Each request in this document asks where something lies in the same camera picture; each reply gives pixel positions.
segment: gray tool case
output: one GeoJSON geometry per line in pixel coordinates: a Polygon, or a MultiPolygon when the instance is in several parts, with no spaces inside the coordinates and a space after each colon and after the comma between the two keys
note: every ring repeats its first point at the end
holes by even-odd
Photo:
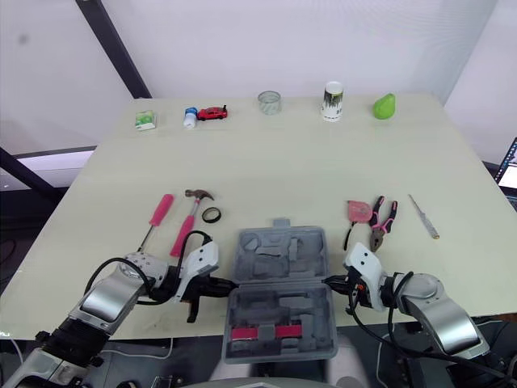
{"type": "Polygon", "coordinates": [[[246,229],[233,262],[222,358],[228,364],[319,360],[338,351],[325,233],[314,226],[246,229]]]}

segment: green pear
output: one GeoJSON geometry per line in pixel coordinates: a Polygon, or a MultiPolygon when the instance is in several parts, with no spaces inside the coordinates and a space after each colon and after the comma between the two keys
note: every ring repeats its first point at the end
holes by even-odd
{"type": "Polygon", "coordinates": [[[388,119],[394,114],[395,95],[393,93],[385,95],[373,104],[373,115],[379,120],[388,119]]]}

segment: hammer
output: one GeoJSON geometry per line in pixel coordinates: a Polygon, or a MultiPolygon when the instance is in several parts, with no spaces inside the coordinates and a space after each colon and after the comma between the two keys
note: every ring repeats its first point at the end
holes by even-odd
{"type": "Polygon", "coordinates": [[[185,196],[194,196],[194,206],[192,207],[191,213],[185,218],[183,221],[183,225],[181,225],[181,229],[179,230],[178,237],[176,238],[176,242],[172,247],[172,251],[170,251],[171,256],[178,257],[181,255],[181,248],[183,246],[183,241],[187,234],[192,231],[194,227],[195,213],[197,212],[197,208],[200,206],[200,202],[203,198],[210,198],[213,200],[213,196],[210,195],[209,192],[205,190],[185,190],[185,196]]]}

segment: pink screwdriver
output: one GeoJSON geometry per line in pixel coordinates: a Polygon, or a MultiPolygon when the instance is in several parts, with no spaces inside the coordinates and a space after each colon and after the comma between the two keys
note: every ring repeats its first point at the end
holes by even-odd
{"type": "Polygon", "coordinates": [[[165,194],[154,210],[154,214],[149,220],[149,224],[151,227],[149,228],[149,232],[144,237],[144,241],[142,241],[142,244],[138,247],[137,252],[142,252],[144,250],[145,242],[147,241],[147,238],[151,235],[151,232],[153,231],[155,226],[160,226],[162,223],[163,218],[169,211],[170,207],[172,206],[172,203],[174,202],[174,196],[171,194],[165,194]]]}

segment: table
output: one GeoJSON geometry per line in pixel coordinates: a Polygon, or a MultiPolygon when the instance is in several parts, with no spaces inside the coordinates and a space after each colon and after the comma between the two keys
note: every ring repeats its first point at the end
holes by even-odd
{"type": "MultiPolygon", "coordinates": [[[[91,273],[104,260],[135,251],[150,214],[164,193],[173,208],[153,233],[147,251],[168,256],[192,199],[185,188],[204,188],[223,218],[197,226],[220,246],[220,269],[230,278],[237,232],[271,226],[288,217],[293,226],[322,226],[332,274],[343,272],[343,236],[349,226],[346,200],[373,204],[383,194],[398,200],[392,233],[377,252],[389,273],[427,272],[471,315],[517,310],[517,213],[475,153],[429,95],[399,95],[397,114],[376,120],[376,96],[348,96],[343,119],[323,122],[320,98],[286,99],[277,116],[264,116],[254,99],[136,100],[83,168],[50,217],[0,299],[0,335],[32,339],[51,331],[82,296],[91,273]],[[198,123],[188,131],[183,111],[226,103],[225,120],[198,123]],[[153,109],[158,127],[137,132],[135,112],[153,109]],[[433,240],[408,193],[440,234],[433,240]]],[[[368,244],[370,230],[351,236],[368,244]]],[[[353,325],[334,293],[336,323],[353,325]]],[[[186,323],[188,305],[137,306],[117,339],[219,335],[226,299],[201,298],[197,322],[186,323]]],[[[361,308],[366,323],[387,315],[361,308]]],[[[396,321],[410,320],[397,314],[396,321]]]]}

